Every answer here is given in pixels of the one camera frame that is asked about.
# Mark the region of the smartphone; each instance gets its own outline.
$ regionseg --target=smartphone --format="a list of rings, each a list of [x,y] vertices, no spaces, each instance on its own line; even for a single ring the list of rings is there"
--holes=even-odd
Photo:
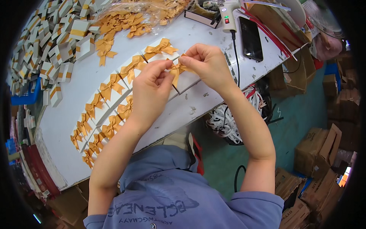
[[[243,17],[239,17],[239,22],[243,55],[258,62],[263,61],[262,44],[257,24]]]

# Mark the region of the brown cardboard box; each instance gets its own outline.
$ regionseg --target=brown cardboard box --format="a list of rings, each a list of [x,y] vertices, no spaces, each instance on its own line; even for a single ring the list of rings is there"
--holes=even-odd
[[[310,214],[310,209],[304,202],[296,198],[292,208],[282,213],[279,229],[293,229],[300,225],[304,219]]]
[[[322,148],[317,155],[313,177],[320,179],[326,175],[330,167],[333,165],[334,159],[338,153],[339,143],[341,141],[342,132],[340,129],[332,124],[329,133],[325,139]]]
[[[336,75],[324,75],[323,78],[323,89],[325,96],[336,97],[338,94],[338,86],[336,82]]]
[[[328,130],[312,127],[295,148],[294,169],[311,177],[316,157],[328,135]]]
[[[300,199],[304,201],[312,211],[320,211],[336,181],[336,177],[337,174],[329,169],[325,177],[312,180],[310,185],[302,193]]]
[[[282,168],[277,168],[275,172],[276,186],[274,187],[274,193],[283,200],[287,200],[303,180],[303,178],[294,176]]]

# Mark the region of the green floor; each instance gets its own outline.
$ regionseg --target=green floor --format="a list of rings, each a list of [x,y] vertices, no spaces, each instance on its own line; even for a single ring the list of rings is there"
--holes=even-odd
[[[283,120],[269,125],[276,148],[276,167],[292,171],[295,146],[311,127],[326,128],[326,101],[322,86],[324,71],[325,66],[317,71],[313,81],[307,86],[306,94],[286,99],[272,98],[272,104],[277,103],[272,119],[279,117],[277,108],[281,111],[281,117],[284,117]],[[196,122],[193,133],[203,147],[204,177],[226,199],[231,199],[235,172],[240,165],[246,166],[248,162],[245,146],[228,145],[206,128],[202,119]],[[244,172],[241,171],[238,188],[243,176]]]

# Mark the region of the black cable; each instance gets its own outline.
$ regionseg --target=black cable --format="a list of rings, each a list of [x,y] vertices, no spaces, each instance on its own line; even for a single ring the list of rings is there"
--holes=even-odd
[[[247,169],[244,167],[244,165],[241,165],[238,167],[238,169],[236,170],[236,173],[235,173],[235,179],[234,179],[234,192],[238,192],[238,189],[236,188],[236,180],[238,179],[238,173],[239,173],[239,170],[243,168],[244,169],[244,173],[247,172]]]

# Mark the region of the white table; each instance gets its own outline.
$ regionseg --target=white table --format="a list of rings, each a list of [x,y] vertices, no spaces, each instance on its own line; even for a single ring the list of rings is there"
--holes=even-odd
[[[138,50],[142,50],[162,37],[170,39],[170,43],[179,49],[179,54],[185,53],[196,43],[217,45],[230,61],[231,72],[238,77],[231,34],[223,33],[220,27],[213,29],[184,18],[182,14],[158,35],[150,33],[129,39],[126,37],[127,33],[128,31],[122,31],[115,35],[112,51],[118,54],[113,59],[106,58],[105,67],[98,66],[99,57],[96,52],[82,61],[76,61],[71,82],[61,83],[62,101],[56,108],[47,107],[43,114],[40,122],[41,133],[38,138],[43,137],[44,146],[38,148],[42,148],[41,157],[60,190],[88,178],[91,173],[89,166],[82,161],[81,154],[76,151],[70,141],[70,134],[83,112],[86,101],[113,70]],[[240,33],[236,34],[241,89],[257,81],[285,60],[285,55],[281,55],[277,46],[266,38],[261,30],[259,34],[264,55],[264,60],[260,63],[243,57]],[[223,99],[215,91],[202,81],[198,82],[167,104],[161,117],[141,138],[135,152],[193,122],[222,102]]]

